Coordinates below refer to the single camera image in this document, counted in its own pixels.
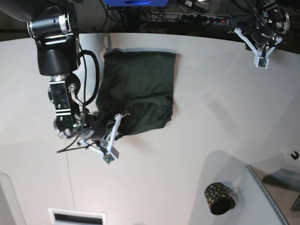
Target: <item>white table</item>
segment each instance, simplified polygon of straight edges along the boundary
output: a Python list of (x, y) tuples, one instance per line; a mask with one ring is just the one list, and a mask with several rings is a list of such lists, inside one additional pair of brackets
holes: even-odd
[[(237, 186), (246, 164), (268, 174), (299, 169), (289, 154), (300, 146), (300, 56), (276, 51), (265, 70), (242, 43), (158, 34), (80, 39), (102, 67), (114, 48), (177, 53), (174, 115), (164, 129), (118, 140), (120, 159), (109, 166), (92, 151), (58, 155), (67, 143), (53, 129), (34, 41), (0, 43), (0, 172), (11, 178), (27, 224), (50, 223), (47, 208), (58, 208), (106, 213), (108, 225), (211, 225), (210, 183)], [(82, 64), (75, 73), (83, 71)]]

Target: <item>green fabric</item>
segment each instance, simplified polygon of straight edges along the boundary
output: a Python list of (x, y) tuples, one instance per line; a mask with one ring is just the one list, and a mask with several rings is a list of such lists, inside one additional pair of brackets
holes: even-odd
[(121, 135), (163, 128), (173, 113), (176, 55), (165, 52), (119, 52), (104, 56), (104, 81), (97, 107), (107, 118), (125, 110)]

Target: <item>white vent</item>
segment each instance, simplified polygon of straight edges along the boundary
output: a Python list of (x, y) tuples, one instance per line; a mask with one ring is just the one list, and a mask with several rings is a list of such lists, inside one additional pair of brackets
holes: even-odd
[(104, 213), (49, 209), (53, 225), (106, 225)]

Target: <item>floor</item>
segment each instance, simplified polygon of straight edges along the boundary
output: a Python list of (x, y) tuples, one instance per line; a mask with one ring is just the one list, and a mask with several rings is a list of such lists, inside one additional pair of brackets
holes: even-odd
[(273, 174), (255, 169), (256, 175), (263, 182), (277, 206), (290, 225), (297, 225), (300, 221), (300, 212), (293, 212), (291, 208), (300, 194), (300, 171), (291, 172), (281, 169)]
[[(238, 0), (241, 5), (244, 5), (243, 0)], [(105, 21), (105, 12), (101, 7), (99, 0), (85, 0), (83, 4), (76, 4), (76, 13), (78, 18), (78, 25), (81, 33), (93, 33), (98, 32), (104, 21)], [(182, 12), (182, 10), (176, 5), (170, 6), (166, 11), (172, 12)], [(243, 15), (244, 12), (232, 5), (229, 0), (213, 0), (208, 13), (211, 14), (229, 14), (229, 15)], [(289, 10), (289, 13), (295, 15), (293, 10)], [(116, 24), (112, 21), (108, 21), (105, 25), (105, 30), (112, 29), (114, 32), (124, 31), (121, 24)], [(0, 41), (11, 40), (18, 38), (28, 37), (26, 24), (23, 22), (16, 21), (9, 16), (0, 13)], [(199, 34), (201, 37), (207, 38), (217, 38), (224, 40), (239, 41), (241, 40), (233, 34), (228, 34), (226, 29), (220, 27), (207, 27), (201, 31)], [(293, 53), (300, 53), (300, 44), (295, 40), (293, 33), (288, 32), (285, 39), (287, 40), (285, 45), (281, 45), (278, 48), (284, 51), (289, 51)]]

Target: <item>cup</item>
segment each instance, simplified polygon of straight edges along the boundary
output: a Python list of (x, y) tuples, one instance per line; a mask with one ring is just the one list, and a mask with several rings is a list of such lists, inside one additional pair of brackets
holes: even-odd
[(209, 185), (205, 189), (205, 197), (214, 215), (222, 215), (235, 207), (234, 200), (228, 194), (228, 188), (222, 183)]

